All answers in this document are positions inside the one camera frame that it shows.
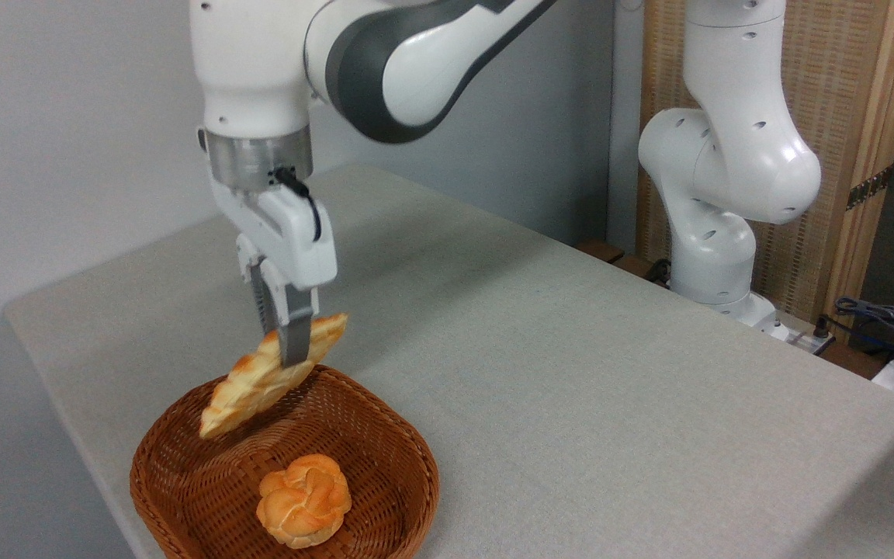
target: brown wicker basket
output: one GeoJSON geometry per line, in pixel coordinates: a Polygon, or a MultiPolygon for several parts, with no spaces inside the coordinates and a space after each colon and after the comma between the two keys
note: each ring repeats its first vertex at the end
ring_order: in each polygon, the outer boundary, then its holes
{"type": "Polygon", "coordinates": [[[172,404],[133,457],[133,503],[165,555],[402,558],[418,552],[436,513],[440,478],[412,425],[343,373],[317,366],[274,407],[203,441],[199,415],[220,380],[172,404]],[[309,453],[340,464],[352,508],[332,538],[294,550],[258,522],[258,484],[309,453]]]}

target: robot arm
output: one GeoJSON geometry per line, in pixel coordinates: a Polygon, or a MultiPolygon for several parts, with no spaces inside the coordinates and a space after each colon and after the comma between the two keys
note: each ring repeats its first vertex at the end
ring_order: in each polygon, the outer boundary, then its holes
{"type": "Polygon", "coordinates": [[[205,92],[199,142],[265,332],[308,353],[318,287],[337,275],[313,171],[309,105],[333,103],[376,141],[414,141],[554,0],[189,0],[205,92]]]}
{"type": "Polygon", "coordinates": [[[670,221],[671,289],[766,332],[744,218],[788,223],[820,190],[781,89],[784,24],[785,0],[688,0],[684,80],[702,110],[661,111],[639,143],[670,221]]]}

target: bread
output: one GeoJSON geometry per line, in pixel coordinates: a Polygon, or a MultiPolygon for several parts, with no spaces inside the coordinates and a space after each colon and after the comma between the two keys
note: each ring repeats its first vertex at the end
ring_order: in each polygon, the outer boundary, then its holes
{"type": "Polygon", "coordinates": [[[309,376],[330,348],[344,335],[347,314],[313,320],[309,357],[282,368],[278,332],[270,332],[255,353],[241,357],[226,380],[213,389],[209,406],[203,410],[199,436],[212,439],[233,431],[259,411],[269,409],[309,376]]]}
{"type": "Polygon", "coordinates": [[[340,466],[323,454],[292,461],[265,475],[258,520],[278,542],[302,549],[330,539],[351,509],[351,492],[340,466]]]}

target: metal hinge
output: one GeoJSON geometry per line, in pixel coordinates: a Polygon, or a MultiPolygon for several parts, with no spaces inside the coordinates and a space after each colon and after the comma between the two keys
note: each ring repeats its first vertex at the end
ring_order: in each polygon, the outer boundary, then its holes
{"type": "Polygon", "coordinates": [[[862,205],[868,198],[872,198],[878,192],[888,187],[888,179],[892,176],[892,166],[885,167],[885,170],[879,174],[869,178],[851,188],[851,193],[847,195],[847,209],[853,210],[857,206],[862,205]]]}

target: table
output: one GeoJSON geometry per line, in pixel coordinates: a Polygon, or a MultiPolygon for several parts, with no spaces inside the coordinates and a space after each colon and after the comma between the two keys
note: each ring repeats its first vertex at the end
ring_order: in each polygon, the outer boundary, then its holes
{"type": "MultiPolygon", "coordinates": [[[[894,557],[894,393],[383,171],[310,184],[322,311],[351,315],[326,364],[440,467],[420,556],[894,557]]],[[[212,219],[6,311],[141,558],[137,444],[260,337],[234,237],[212,219]]]]}

